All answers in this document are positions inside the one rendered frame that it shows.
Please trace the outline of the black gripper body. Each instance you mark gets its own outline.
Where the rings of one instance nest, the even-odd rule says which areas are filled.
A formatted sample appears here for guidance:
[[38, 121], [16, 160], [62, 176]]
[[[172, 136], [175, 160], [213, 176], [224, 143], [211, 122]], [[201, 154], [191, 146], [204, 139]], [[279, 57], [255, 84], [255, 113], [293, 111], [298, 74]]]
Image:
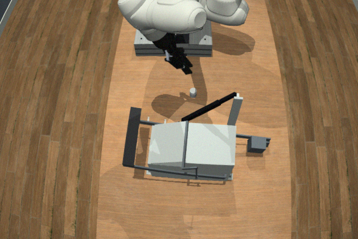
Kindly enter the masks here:
[[172, 45], [172, 42], [174, 40], [174, 34], [173, 33], [166, 33], [166, 35], [157, 40], [157, 41], [153, 41], [152, 43], [157, 47], [157, 48], [160, 48], [163, 50], [164, 53], [165, 50], [168, 52], [168, 53], [173, 53], [174, 51], [172, 50], [171, 48], [171, 45]]

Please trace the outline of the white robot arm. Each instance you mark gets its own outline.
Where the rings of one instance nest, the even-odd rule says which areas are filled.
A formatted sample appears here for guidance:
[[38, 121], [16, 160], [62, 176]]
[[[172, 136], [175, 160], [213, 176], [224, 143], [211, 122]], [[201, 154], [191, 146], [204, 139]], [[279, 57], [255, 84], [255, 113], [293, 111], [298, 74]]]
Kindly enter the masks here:
[[202, 30], [206, 19], [228, 26], [245, 23], [245, 0], [119, 0], [125, 19], [147, 40], [157, 41], [173, 33], [173, 45], [189, 47], [189, 34]]

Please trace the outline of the grey cylinder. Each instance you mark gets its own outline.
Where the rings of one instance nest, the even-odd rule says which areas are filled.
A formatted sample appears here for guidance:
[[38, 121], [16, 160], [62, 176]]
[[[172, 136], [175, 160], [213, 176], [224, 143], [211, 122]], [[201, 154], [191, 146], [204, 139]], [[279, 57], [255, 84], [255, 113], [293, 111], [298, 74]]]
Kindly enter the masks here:
[[191, 97], [191, 98], [195, 98], [195, 97], [196, 97], [196, 93], [197, 93], [196, 88], [191, 88], [191, 89], [190, 89], [190, 97]]

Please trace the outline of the black long thin rod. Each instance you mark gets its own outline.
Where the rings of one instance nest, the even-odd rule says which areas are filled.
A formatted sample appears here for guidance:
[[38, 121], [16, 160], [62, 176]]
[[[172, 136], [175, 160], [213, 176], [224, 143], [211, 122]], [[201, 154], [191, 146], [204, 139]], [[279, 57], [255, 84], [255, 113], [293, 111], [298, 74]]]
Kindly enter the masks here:
[[214, 101], [214, 102], [212, 102], [212, 103], [200, 108], [199, 110], [197, 110], [197, 111], [195, 111], [195, 112], [183, 117], [181, 119], [181, 121], [187, 121], [187, 120], [190, 121], [190, 120], [192, 120], [192, 119], [194, 119], [194, 118], [196, 118], [196, 117], [198, 117], [198, 116], [200, 116], [200, 115], [202, 115], [202, 114], [204, 114], [204, 113], [206, 113], [206, 112], [208, 112], [208, 111], [220, 106], [222, 103], [234, 98], [234, 96], [239, 97], [239, 94], [236, 93], [236, 92], [233, 92], [233, 93], [229, 94], [228, 96], [223, 97], [220, 100], [216, 100], [216, 101]]

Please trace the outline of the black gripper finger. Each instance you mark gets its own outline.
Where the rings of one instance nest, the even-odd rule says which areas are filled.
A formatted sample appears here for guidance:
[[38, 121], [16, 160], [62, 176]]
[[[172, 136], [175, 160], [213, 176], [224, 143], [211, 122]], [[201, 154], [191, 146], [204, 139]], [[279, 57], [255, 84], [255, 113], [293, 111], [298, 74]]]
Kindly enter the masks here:
[[169, 62], [172, 66], [174, 66], [176, 69], [182, 69], [182, 71], [187, 74], [192, 74], [191, 69], [187, 66], [186, 63], [183, 62], [181, 57], [177, 54], [177, 50], [175, 49], [174, 45], [171, 45], [173, 53], [168, 53], [166, 50], [166, 58], [164, 59], [165, 62]]
[[187, 54], [184, 54], [184, 52], [185, 52], [184, 49], [183, 48], [177, 48], [176, 44], [174, 46], [175, 46], [175, 49], [177, 50], [177, 54], [181, 57], [181, 59], [184, 61], [184, 63], [186, 63], [189, 68], [192, 67], [193, 65], [191, 64], [191, 62], [186, 57]]

